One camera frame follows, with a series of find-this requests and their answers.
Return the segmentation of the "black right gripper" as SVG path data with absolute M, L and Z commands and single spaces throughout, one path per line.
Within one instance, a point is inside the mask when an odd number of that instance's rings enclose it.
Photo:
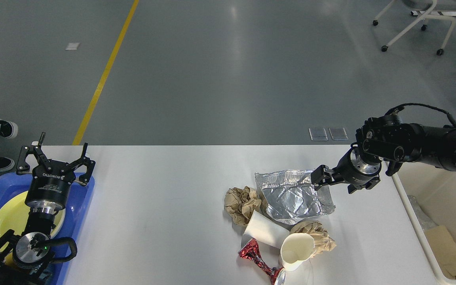
M 351 147 L 334 168 L 320 165 L 310 175 L 315 191 L 324 186 L 348 184 L 348 193 L 372 189 L 380 182 L 381 163 L 369 164 L 362 159 L 357 147 Z

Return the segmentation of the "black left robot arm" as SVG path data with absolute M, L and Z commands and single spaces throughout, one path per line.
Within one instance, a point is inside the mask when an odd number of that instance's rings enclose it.
M 45 135 L 19 154 L 16 175 L 32 175 L 24 200 L 30 210 L 21 234 L 9 229 L 0 237 L 0 285 L 44 285 L 49 265 L 66 263 L 78 252 L 74 238 L 52 238 L 52 231 L 56 215 L 67 207 L 71 186 L 89 184 L 95 161 L 87 156 L 87 143 L 75 161 L 47 158 L 42 151 Z

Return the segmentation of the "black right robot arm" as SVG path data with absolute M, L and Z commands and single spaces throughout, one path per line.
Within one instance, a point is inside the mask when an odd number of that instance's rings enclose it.
M 371 117 L 356 130 L 356 140 L 334 168 L 320 165 L 310 175 L 316 188 L 325 185 L 347 184 L 348 193 L 372 189 L 380 182 L 384 161 L 388 162 L 386 175 L 396 174 L 404 163 L 420 162 L 435 168 L 456 172 L 456 121 L 447 111 L 442 112 L 449 124 L 430 127 L 404 123 L 398 113 L 406 107 L 401 104 L 385 115 Z

